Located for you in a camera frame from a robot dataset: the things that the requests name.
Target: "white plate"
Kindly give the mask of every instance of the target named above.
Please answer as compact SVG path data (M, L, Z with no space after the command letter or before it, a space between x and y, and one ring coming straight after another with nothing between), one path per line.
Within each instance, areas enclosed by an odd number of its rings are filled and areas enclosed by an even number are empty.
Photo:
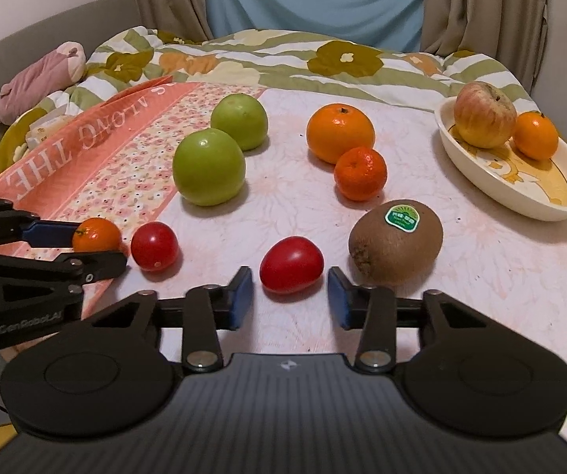
M567 144L562 139L551 161L536 162L513 148L513 142L481 150L457 140L456 98L435 111L441 141L456 168L488 196L508 209L541 221L567 218Z

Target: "kiwi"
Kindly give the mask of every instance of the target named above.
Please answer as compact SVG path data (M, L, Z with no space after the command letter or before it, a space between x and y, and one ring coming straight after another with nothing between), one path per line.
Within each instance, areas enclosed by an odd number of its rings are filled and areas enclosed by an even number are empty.
M443 242L433 210L410 199L367 212L349 235L349 254L372 285L396 286L429 269Z

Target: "cherry tomato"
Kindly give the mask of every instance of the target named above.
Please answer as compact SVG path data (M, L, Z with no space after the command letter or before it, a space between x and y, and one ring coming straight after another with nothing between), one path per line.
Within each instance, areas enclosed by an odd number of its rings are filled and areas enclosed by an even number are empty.
M73 234L73 250L76 253L118 251L120 247L121 231L112 221L102 217L86 219Z
M136 230L131 249L137 265L150 272L167 269L180 254L176 235L162 222L148 222Z
M268 291L292 294L316 282L324 267L322 253L314 243L304 237L288 237L266 253L259 277Z

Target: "orange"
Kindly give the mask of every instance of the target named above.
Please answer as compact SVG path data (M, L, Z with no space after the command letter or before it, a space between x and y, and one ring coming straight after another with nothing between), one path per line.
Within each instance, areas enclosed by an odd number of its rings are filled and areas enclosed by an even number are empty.
M360 147L343 154L334 168L336 187L347 199L366 201L384 187L386 162L376 150Z
M558 149L558 130L540 112L520 114L512 137L520 153L534 160L549 160Z
M307 145L318 158L335 164L343 153L373 148L376 131L371 120L355 107L333 103L317 110L307 123Z
M121 231L117 225L102 217L83 221L73 234L76 253L91 251L118 251L121 248Z

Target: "metal screw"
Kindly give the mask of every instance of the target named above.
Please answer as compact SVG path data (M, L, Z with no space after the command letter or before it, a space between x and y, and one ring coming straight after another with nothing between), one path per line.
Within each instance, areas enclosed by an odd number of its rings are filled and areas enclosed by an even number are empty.
M218 355L211 351L194 351L186 357L186 362L189 365L199 367L200 369L212 366L217 360Z
M385 351L365 351L360 361L368 367L385 367L391 362L391 355Z

